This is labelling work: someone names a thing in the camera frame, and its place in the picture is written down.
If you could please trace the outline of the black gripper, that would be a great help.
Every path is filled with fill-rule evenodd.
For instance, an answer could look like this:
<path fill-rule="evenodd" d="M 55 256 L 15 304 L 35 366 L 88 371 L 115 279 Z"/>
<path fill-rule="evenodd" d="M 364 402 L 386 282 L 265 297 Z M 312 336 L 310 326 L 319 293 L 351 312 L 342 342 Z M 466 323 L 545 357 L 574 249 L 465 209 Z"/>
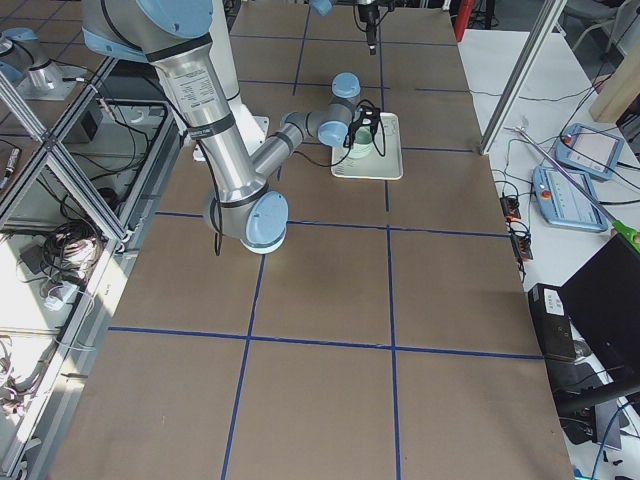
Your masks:
<path fill-rule="evenodd" d="M 356 144 L 368 146 L 374 142 L 380 124 L 381 110 L 371 101 L 360 101 L 347 128 L 343 146 L 354 148 Z"/>

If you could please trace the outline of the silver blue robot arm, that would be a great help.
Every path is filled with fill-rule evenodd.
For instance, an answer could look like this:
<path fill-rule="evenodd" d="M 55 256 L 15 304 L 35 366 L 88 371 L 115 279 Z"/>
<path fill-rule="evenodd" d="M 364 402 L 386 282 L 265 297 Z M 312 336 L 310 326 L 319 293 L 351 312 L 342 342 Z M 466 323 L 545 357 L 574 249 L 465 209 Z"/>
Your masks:
<path fill-rule="evenodd" d="M 351 148 L 359 128 L 375 131 L 381 113 L 360 96 L 350 72 L 332 82 L 323 111 L 293 112 L 250 152 L 231 103 L 239 92 L 224 9 L 214 1 L 85 1 L 86 46 L 101 55 L 147 63 L 165 78 L 164 92 L 196 141 L 214 182 L 205 218 L 218 237 L 257 254 L 283 243 L 289 207 L 269 176 L 308 137 Z"/>

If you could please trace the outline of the third robot base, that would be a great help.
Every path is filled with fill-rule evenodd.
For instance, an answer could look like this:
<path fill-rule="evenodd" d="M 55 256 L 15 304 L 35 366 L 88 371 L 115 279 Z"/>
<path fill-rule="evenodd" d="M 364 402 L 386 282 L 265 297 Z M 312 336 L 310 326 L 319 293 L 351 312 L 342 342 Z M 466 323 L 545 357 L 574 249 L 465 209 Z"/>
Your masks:
<path fill-rule="evenodd" d="M 29 28 L 1 32 L 1 73 L 28 100 L 65 100 L 77 79 L 87 70 L 60 65 L 46 52 L 39 37 Z"/>

